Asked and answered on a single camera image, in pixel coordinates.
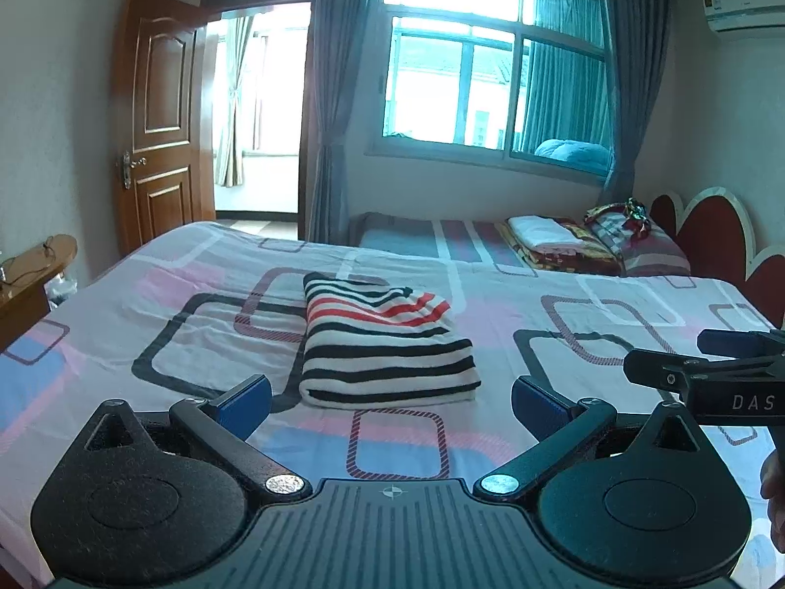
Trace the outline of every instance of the bedsheet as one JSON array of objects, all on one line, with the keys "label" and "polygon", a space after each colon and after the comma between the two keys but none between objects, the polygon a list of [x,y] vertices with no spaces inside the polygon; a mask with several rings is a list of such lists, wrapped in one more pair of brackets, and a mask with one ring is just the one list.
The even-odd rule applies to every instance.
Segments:
[{"label": "bedsheet", "polygon": [[[458,333],[474,344],[483,380],[476,400],[380,411],[302,403],[302,278],[313,270],[445,297]],[[249,442],[312,482],[464,478],[470,486],[535,444],[510,409],[518,376],[531,375],[572,400],[599,397],[619,411],[648,413],[662,396],[625,380],[625,353],[695,353],[706,327],[768,324],[735,288],[710,279],[569,275],[188,225],[125,259],[0,355],[0,544],[40,582],[51,578],[30,534],[30,507],[109,398],[160,411],[266,374],[272,415]],[[706,433],[755,520],[734,577],[745,588],[768,587],[785,571],[759,498],[760,464],[772,449],[768,432]]]},{"label": "bedsheet", "polygon": [[359,248],[467,263],[528,265],[516,251],[521,244],[502,223],[428,221],[367,213],[357,218],[352,230],[352,243]]}]

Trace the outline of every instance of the white wall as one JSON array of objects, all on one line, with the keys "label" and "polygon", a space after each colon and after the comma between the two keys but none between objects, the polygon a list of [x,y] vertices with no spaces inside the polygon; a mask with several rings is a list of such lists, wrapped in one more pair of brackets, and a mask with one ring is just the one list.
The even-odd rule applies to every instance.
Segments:
[{"label": "white wall", "polygon": [[785,37],[721,41],[703,0],[679,0],[678,104],[666,171],[685,201],[725,186],[751,213],[759,247],[785,241]]},{"label": "white wall", "polygon": [[[413,218],[495,220],[513,214],[582,216],[595,205],[597,184],[576,183],[501,168],[421,159],[366,155],[377,121],[379,67],[374,28],[368,29],[357,82],[354,111],[346,140],[348,200],[352,215],[381,212]],[[674,65],[669,55],[666,78],[654,109],[645,147],[637,164],[641,189],[659,184],[658,172],[670,146]]]},{"label": "white wall", "polygon": [[245,157],[242,186],[215,186],[215,210],[297,212],[298,157]]},{"label": "white wall", "polygon": [[87,283],[119,258],[110,72],[124,0],[0,0],[0,249],[76,237]]}]

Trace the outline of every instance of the sheer curtain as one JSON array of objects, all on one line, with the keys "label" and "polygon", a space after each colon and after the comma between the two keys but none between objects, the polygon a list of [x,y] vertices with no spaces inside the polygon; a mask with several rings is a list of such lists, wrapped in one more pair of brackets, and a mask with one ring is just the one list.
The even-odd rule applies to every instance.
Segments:
[{"label": "sheer curtain", "polygon": [[253,25],[253,16],[230,19],[226,31],[227,113],[215,160],[217,186],[242,186],[242,146],[238,131],[240,82]]},{"label": "sheer curtain", "polygon": [[313,90],[319,148],[309,240],[347,244],[344,137],[372,0],[315,0]]},{"label": "sheer curtain", "polygon": [[633,194],[635,160],[657,100],[674,0],[601,0],[607,15],[608,94],[613,117],[611,169],[600,205]]},{"label": "sheer curtain", "polygon": [[[602,46],[596,0],[535,0],[535,24]],[[605,64],[556,46],[531,43],[524,152],[547,139],[574,139],[609,147]]]}]

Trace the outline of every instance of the black and white striped towel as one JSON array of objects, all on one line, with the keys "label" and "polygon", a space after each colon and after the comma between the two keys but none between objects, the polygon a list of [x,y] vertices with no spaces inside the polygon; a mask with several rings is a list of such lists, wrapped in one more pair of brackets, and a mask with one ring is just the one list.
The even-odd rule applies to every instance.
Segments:
[{"label": "black and white striped towel", "polygon": [[411,288],[303,279],[308,307],[300,393],[320,407],[375,409],[465,401],[480,376],[450,304]]}]

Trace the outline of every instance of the window frame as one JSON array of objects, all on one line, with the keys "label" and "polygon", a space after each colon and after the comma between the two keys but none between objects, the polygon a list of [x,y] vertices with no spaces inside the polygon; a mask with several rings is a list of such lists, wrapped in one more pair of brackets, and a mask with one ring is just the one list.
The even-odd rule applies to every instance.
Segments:
[{"label": "window frame", "polygon": [[[595,168],[582,167],[566,161],[539,157],[529,153],[513,151],[515,137],[515,121],[518,107],[518,98],[521,90],[521,74],[523,70],[523,55],[527,51],[524,41],[535,41],[543,44],[554,45],[583,54],[587,57],[607,63],[607,27],[605,20],[603,26],[603,44],[599,48],[588,41],[578,37],[560,33],[550,28],[536,27],[523,23],[523,0],[519,0],[518,19],[515,22],[489,18],[474,13],[457,13],[440,9],[407,7],[401,4],[387,4],[384,0],[377,0],[377,10],[372,18],[374,32],[370,40],[376,48],[372,51],[374,65],[378,67],[378,96],[374,104],[373,135],[367,155],[381,157],[400,157],[406,159],[425,159],[435,161],[451,161],[453,163],[493,166],[506,168],[532,174],[557,177],[560,179],[578,181],[592,185],[602,185],[607,178],[608,171],[598,172]],[[386,119],[386,92],[387,79],[390,72],[390,58],[393,45],[393,18],[422,18],[444,22],[465,24],[469,27],[482,27],[511,33],[515,39],[513,43],[513,66],[510,75],[510,90],[508,101],[507,126],[505,130],[505,143],[503,150],[485,147],[466,146],[460,143],[428,142],[417,139],[406,139],[395,136],[385,136]],[[407,35],[421,35],[421,37],[436,37],[437,31],[419,31],[412,29]],[[460,41],[459,36],[450,36],[444,33],[439,39]]]}]

